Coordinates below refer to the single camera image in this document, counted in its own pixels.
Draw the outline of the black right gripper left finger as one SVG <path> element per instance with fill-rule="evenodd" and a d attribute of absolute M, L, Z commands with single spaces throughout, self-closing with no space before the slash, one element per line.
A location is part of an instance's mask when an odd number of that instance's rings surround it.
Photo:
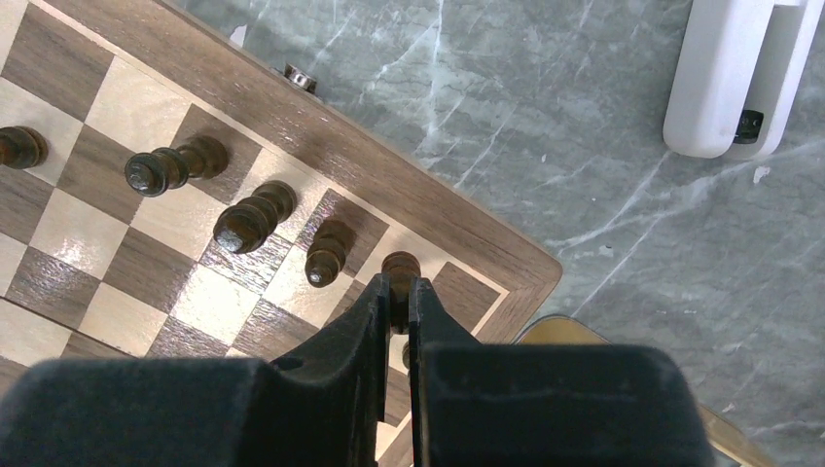
<path fill-rule="evenodd" d="M 259 358 L 54 359 L 1 403 L 5 466 L 373 466 L 388 279 L 330 325 Z"/>

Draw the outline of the dark chess piece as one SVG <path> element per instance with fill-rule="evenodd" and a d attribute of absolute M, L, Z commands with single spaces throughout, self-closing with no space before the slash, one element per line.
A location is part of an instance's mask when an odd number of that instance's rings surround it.
<path fill-rule="evenodd" d="M 412 281 L 421 276 L 420 263 L 407 251 L 396 251 L 384 258 L 381 273 L 389 281 L 389 324 L 394 334 L 409 332 L 409 296 Z"/>
<path fill-rule="evenodd" d="M 315 288 L 332 284 L 342 272 L 355 241 L 355 232 L 344 221 L 325 219 L 307 249 L 305 277 Z"/>
<path fill-rule="evenodd" d="M 251 253 L 290 217 L 297 202 L 291 186 L 280 180 L 268 181 L 220 214 L 213 240 L 230 253 Z"/>
<path fill-rule="evenodd" d="M 43 163 L 49 153 L 46 139 L 28 126 L 1 128 L 1 164 L 12 169 L 28 169 Z"/>
<path fill-rule="evenodd" d="M 136 193 L 154 198 L 181 188 L 190 179 L 214 178 L 227 168 L 229 161 L 229 153 L 220 141 L 197 135 L 175 148 L 160 147 L 131 156 L 124 175 Z"/>
<path fill-rule="evenodd" d="M 411 347 L 409 342 L 405 342 L 402 347 L 402 363 L 406 370 L 411 368 Z"/>

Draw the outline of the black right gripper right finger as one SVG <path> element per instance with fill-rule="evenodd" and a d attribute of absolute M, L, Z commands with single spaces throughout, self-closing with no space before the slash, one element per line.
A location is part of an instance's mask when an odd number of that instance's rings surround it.
<path fill-rule="evenodd" d="M 711 466 L 696 400 L 649 346 L 482 343 L 409 295 L 417 466 Z"/>

